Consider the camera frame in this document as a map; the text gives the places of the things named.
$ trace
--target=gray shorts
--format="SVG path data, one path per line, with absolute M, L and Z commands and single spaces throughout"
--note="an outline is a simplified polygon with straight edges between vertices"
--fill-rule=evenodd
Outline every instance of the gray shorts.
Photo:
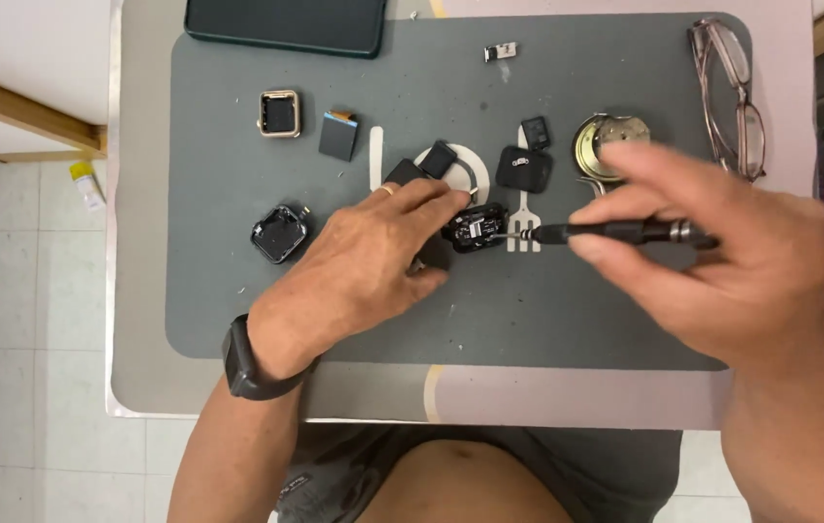
M 677 487 L 679 431 L 303 423 L 280 523 L 352 523 L 399 458 L 437 439 L 508 452 L 575 523 L 650 522 Z

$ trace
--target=precision screwdriver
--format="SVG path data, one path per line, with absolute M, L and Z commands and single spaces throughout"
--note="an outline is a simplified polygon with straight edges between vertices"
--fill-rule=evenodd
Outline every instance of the precision screwdriver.
M 700 250 L 720 245 L 718 238 L 703 231 L 690 220 L 615 220 L 586 225 L 542 225 L 522 232 L 496 234 L 494 238 L 532 240 L 542 245 L 566 245 L 571 236 L 579 234 L 596 234 L 631 245 L 666 242 L 690 245 Z

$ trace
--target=gray repair mat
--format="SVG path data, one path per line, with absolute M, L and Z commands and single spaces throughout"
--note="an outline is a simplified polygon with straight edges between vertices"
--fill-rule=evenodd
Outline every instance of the gray repair mat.
M 528 207 L 544 223 L 564 222 L 592 199 L 591 189 L 575 181 L 579 174 L 570 153 L 573 135 L 592 113 L 637 115 L 655 140 L 710 158 L 686 36 L 701 16 L 399 20 L 387 24 L 383 53 L 374 61 L 180 37 L 173 49 L 165 326 L 173 348 L 190 357 L 220 357 L 232 319 L 291 266 L 271 265 L 250 244 L 251 228 L 270 208 L 293 201 L 309 207 L 317 233 L 334 210 L 368 195 L 379 176 L 404 157 L 417 158 L 436 138 L 478 157 L 456 169 L 453 185 L 483 186 L 495 179 L 502 149 L 517 143 L 522 120 L 545 115 L 554 171 L 544 194 L 528 196 Z M 720 16 L 749 53 L 743 23 Z M 519 43 L 517 57 L 483 62 L 485 46 L 511 41 Z M 733 125 L 731 87 L 723 75 L 716 75 L 714 85 L 720 123 Z M 301 94 L 301 137 L 260 136 L 259 94 L 272 89 Z M 318 153 L 321 118 L 333 108 L 359 115 L 351 163 Z M 385 144 L 381 165 L 371 166 L 375 126 L 382 127 Z M 492 185 L 491 191 L 481 190 L 481 201 L 499 201 L 513 213 L 519 209 L 517 191 Z M 682 247 L 648 250 L 675 267 L 694 258 Z M 325 357 L 584 369 L 724 368 L 664 333 L 566 246 L 544 246 L 540 252 L 501 246 L 454 255 L 451 275 L 406 315 L 344 340 Z

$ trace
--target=watch band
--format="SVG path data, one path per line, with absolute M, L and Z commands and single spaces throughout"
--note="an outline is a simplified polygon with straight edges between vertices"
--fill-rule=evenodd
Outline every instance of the watch band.
M 232 322 L 222 345 L 225 360 L 225 374 L 232 396 L 253 401 L 267 401 L 281 398 L 302 383 L 306 374 L 312 372 L 321 358 L 316 357 L 305 370 L 280 381 L 261 378 L 260 366 L 254 357 L 254 349 L 247 335 L 247 316 L 239 315 Z

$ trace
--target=hand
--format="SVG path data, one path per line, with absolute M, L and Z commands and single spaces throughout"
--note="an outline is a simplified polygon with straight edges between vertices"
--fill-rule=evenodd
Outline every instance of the hand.
M 469 203 L 444 182 L 415 180 L 373 191 L 328 220 L 302 259 L 251 307 L 247 330 L 260 365 L 282 379 L 337 341 L 407 311 L 447 273 L 409 272 L 415 255 Z
M 734 369 L 770 377 L 824 367 L 824 204 L 654 145 L 609 145 L 603 160 L 629 184 L 570 222 L 687 217 L 722 245 L 682 273 L 599 236 L 571 238 L 577 255 L 683 343 Z

